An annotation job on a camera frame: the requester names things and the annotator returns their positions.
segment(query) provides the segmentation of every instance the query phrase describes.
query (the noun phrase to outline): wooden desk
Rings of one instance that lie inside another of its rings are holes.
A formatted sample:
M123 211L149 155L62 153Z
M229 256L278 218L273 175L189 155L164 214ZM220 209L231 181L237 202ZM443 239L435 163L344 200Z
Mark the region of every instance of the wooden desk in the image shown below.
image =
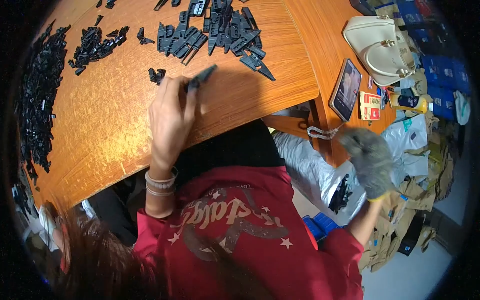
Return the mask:
M302 39L281 0L234 1L234 9L248 6L262 30L267 55L264 59L274 77L271 82L254 73L231 53L217 48L211 57L204 45L187 67L180 60L166 58L156 45L139 45L136 34L156 38L158 22L177 26L179 13L189 1L172 8L169 2L153 11L157 0L119 0L112 10L97 0L62 0L47 19L57 19L54 30L71 24L65 41L65 60L80 45L82 28L93 26L97 15L104 16L99 27L107 34L130 26L127 41L113 53L74 75L65 61L63 81L58 88L53 112L52 162L47 174L36 166L40 192L33 190L37 205L56 198L66 206L97 193L111 184L148 166L150 143L147 108L154 99L156 85L147 70L167 69L167 75L194 76L213 63L219 65L199 99L206 114L198 119L188 144L199 143L249 121L288 108L319 94ZM191 18L190 25L202 28L203 18Z
M310 124L322 130L337 128L342 120L328 106L328 102L345 58L352 59L363 75L360 90L376 94L375 85L373 89L367 88L368 73L342 35L350 18L361 14L351 7L348 0L283 0L283 3L302 37L320 88L320 94L311 105L314 111ZM376 133L385 130L396 116L395 111L387 105L380 113L381 119L368 126L368 122L362 121L359 116L358 104L355 104L353 111L350 122L344 127L366 127ZM269 126L305 138L306 132L302 133L305 120L279 116L268 116L264 120ZM341 165L348 157L343 147L335 141L315 138L312 142L314 148L324 154L326 161L333 166Z

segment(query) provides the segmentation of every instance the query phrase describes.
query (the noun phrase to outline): red shirt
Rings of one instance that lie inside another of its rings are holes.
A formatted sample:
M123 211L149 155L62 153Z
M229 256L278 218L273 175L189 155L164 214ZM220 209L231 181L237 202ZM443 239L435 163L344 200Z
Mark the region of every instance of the red shirt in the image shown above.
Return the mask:
M292 197L285 167L215 168L182 187L183 209L166 220L138 212L134 251L164 261L175 299L228 298L198 237L216 240L276 299L362 299L363 246L337 229L315 250Z

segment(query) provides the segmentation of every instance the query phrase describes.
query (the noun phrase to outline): gray work glove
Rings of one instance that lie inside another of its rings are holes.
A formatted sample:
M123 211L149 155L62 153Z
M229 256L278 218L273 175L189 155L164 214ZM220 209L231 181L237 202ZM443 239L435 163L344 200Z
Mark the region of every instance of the gray work glove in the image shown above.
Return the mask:
M393 189L390 180L392 155L386 141L365 128L347 129L340 143L350 154L359 183L374 200Z

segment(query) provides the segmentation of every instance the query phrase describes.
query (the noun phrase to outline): smartphone screen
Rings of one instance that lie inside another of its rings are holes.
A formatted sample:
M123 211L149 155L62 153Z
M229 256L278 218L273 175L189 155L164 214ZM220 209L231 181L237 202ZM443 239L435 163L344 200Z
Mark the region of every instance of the smartphone screen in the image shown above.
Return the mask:
M361 74L359 70L353 65L351 60L347 59L340 77L340 85L338 86L332 103L334 110L336 110L345 121L350 120L350 116L352 115L353 107L357 101L360 81Z

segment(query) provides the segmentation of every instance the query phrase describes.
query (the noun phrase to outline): black pants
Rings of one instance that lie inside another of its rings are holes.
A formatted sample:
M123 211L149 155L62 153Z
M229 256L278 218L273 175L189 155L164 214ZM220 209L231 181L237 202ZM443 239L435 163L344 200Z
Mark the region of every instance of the black pants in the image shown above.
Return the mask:
M261 120L255 120L182 153L175 164L179 174L177 188L216 167L280 167L280 158L272 135ZM126 204L107 188L88 199L98 218L125 245L132 246L138 237L137 227L130 218Z

